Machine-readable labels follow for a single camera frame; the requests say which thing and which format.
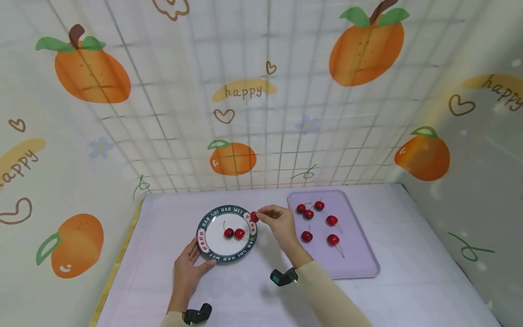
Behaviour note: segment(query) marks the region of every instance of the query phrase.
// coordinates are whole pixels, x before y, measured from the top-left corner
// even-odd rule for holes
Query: finger
[[[192,258],[195,252],[198,252],[198,244],[195,244],[195,246],[192,248],[191,252],[189,253],[189,259]]]
[[[262,222],[264,222],[265,224],[267,224],[269,226],[271,226],[272,223],[274,222],[274,218],[271,218],[268,215],[261,213],[261,212],[257,212],[256,217],[258,217]]]
[[[193,238],[189,244],[185,247],[185,249],[181,252],[182,254],[189,255],[191,253],[192,248],[196,245],[196,236]]]
[[[287,208],[280,207],[280,206],[277,206],[277,205],[265,206],[265,207],[262,207],[262,208],[258,209],[259,212],[265,213],[266,215],[270,214],[271,212],[274,212],[278,216],[281,215],[282,213],[284,213],[285,210],[287,210]]]
[[[200,276],[211,270],[212,267],[216,266],[216,260],[209,260],[198,266],[198,272]]]
[[[200,256],[200,251],[196,250],[192,256],[189,257],[189,261],[191,264],[195,264],[196,260],[198,260],[198,257]]]

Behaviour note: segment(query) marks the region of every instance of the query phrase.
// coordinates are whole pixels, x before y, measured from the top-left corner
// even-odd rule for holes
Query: printed backdrop
[[[516,325],[521,9],[5,1],[0,321],[85,325],[147,193],[399,182]]]

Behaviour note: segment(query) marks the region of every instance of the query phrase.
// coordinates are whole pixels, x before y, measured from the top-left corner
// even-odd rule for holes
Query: beige sleeve
[[[168,312],[160,327],[187,327],[188,324],[183,320],[180,312]]]
[[[323,327],[372,327],[364,313],[320,267],[311,261],[296,270],[298,288]]]

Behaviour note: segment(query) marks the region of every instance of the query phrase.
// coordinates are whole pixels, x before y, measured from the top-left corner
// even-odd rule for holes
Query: cherry
[[[255,212],[255,211],[251,212],[251,220],[252,220],[253,222],[258,222],[258,220],[259,220],[259,218],[258,218],[258,216],[256,215],[256,212]]]
[[[325,203],[323,203],[321,201],[316,201],[316,203],[314,204],[314,207],[316,208],[316,210],[322,211],[323,208],[325,208]]]
[[[314,211],[305,210],[305,212],[303,213],[303,216],[307,219],[311,219],[312,217],[314,217]]]
[[[245,235],[245,231],[243,229],[241,229],[241,228],[238,228],[234,232],[234,237],[236,237],[237,240],[241,240],[244,235]]]
[[[331,234],[327,237],[327,241],[329,242],[330,245],[334,246],[339,243],[339,237],[337,237],[334,234]]]
[[[336,218],[336,216],[328,216],[327,217],[327,224],[329,226],[334,226],[337,223],[338,223],[338,218]]]
[[[296,207],[296,212],[297,213],[303,213],[305,211],[306,207],[304,204],[300,204]]]
[[[332,246],[335,246],[336,249],[338,250],[338,252],[342,255],[342,258],[345,259],[345,254],[343,254],[343,249],[341,246],[339,246],[339,237],[334,235],[334,234],[331,234],[327,237],[327,242],[332,245]]]
[[[226,238],[230,239],[232,236],[234,235],[234,230],[232,228],[227,228],[224,232],[223,232],[223,236],[225,236]]]
[[[303,233],[301,233],[301,239],[302,239],[305,243],[309,243],[310,241],[312,241],[312,233],[311,233],[311,232],[304,231]]]

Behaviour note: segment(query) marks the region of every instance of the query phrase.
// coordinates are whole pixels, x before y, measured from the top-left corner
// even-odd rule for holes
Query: grid pattern
[[[399,58],[375,81],[343,88],[328,71],[336,39],[351,26],[338,17],[350,6],[369,14],[378,4],[194,0],[189,15],[173,22],[150,1],[11,1],[30,29],[19,39],[66,39],[81,21],[86,35],[105,42],[105,51],[126,68],[133,89],[125,103],[64,100],[87,108],[116,145],[124,176],[138,181],[143,175],[150,192],[386,182],[396,150],[419,127],[485,1],[399,1],[411,14],[402,22]],[[274,75],[265,72],[267,60],[278,67]],[[226,83],[261,77],[278,92],[257,101],[210,100]],[[68,97],[58,86],[57,92]],[[236,116],[225,125],[215,109],[233,109]],[[319,118],[315,131],[295,127],[304,116]],[[256,166],[240,176],[215,173],[207,150],[214,139],[249,145]]]

